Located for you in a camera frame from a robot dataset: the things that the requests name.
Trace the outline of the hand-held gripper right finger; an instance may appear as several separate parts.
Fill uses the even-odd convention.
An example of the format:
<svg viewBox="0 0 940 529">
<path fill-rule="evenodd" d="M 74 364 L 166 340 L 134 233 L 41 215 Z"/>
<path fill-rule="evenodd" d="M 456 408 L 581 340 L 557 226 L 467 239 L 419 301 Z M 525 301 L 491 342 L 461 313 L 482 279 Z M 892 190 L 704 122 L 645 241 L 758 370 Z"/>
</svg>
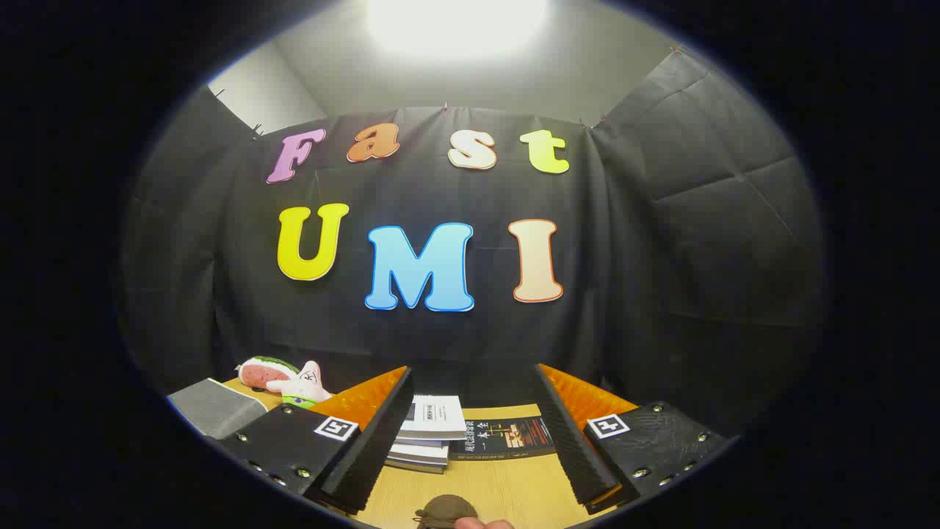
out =
<svg viewBox="0 0 940 529">
<path fill-rule="evenodd" d="M 658 494 L 729 445 L 677 406 L 632 404 L 545 364 L 532 370 L 541 418 L 577 502 L 590 514 Z"/>
</svg>

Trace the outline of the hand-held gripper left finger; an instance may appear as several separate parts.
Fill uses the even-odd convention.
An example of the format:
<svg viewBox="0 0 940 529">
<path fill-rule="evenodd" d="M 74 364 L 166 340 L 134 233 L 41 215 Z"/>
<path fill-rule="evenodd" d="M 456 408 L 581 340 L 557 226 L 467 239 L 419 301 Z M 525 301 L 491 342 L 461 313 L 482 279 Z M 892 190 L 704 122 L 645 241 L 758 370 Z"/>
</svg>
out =
<svg viewBox="0 0 940 529">
<path fill-rule="evenodd" d="M 280 489 L 356 515 L 412 399 L 412 369 L 400 366 L 308 409 L 282 402 L 216 445 Z"/>
</svg>

